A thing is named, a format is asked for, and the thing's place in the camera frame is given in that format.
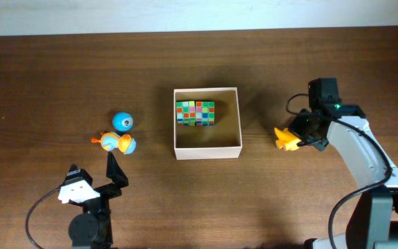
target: rubik's cube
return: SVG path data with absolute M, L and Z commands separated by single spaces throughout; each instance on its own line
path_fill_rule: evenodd
M 178 125 L 195 126 L 196 108 L 194 101 L 176 102 L 176 118 Z
M 214 126 L 214 102 L 176 102 L 176 119 L 182 126 Z
M 214 126 L 214 102 L 196 102 L 196 126 Z

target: wooden table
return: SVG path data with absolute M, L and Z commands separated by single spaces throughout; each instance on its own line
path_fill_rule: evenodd
M 333 147 L 285 153 L 272 132 L 290 118 L 285 101 L 318 77 L 337 77 L 398 165 L 398 27 L 0 37 L 0 248 L 33 248 L 26 213 L 71 163 L 95 187 L 110 181 L 107 154 L 90 139 L 111 131 L 118 111 L 133 114 L 138 147 L 115 151 L 130 180 L 111 201 L 116 247 L 291 248 L 326 237 L 354 179 Z M 240 158 L 177 161 L 173 89 L 215 86 L 238 87 Z M 335 232 L 356 202 L 341 208 Z M 34 211 L 33 237 L 69 248 L 80 212 L 54 195 Z

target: white box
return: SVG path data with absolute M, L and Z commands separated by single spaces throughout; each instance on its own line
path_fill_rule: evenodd
M 178 126 L 176 102 L 214 101 L 215 125 Z M 178 160 L 237 158 L 242 150 L 238 89 L 175 89 L 173 98 L 174 152 Z

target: box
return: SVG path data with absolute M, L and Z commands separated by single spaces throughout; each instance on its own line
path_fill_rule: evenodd
M 215 125 L 178 126 L 176 102 L 214 101 Z M 175 89 L 173 99 L 174 152 L 178 160 L 237 158 L 242 150 L 238 90 L 236 87 Z

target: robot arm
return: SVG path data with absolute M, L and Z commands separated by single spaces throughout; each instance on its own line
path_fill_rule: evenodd
M 303 109 L 284 131 L 275 129 L 276 144 L 285 150 L 311 145 L 323 151 L 331 143 L 342 156 L 348 169 L 362 188 L 386 178 L 386 163 L 376 147 L 366 116 L 357 105 L 342 105 L 336 79 L 317 79 L 309 84 L 311 112 Z M 363 133 L 342 123 L 351 125 Z M 337 248 L 398 249 L 398 221 L 391 221 L 394 210 L 398 214 L 398 168 L 384 153 L 392 168 L 388 181 L 364 192 L 350 219 L 345 234 L 335 237 Z M 332 249 L 329 239 L 310 239 L 308 249 Z

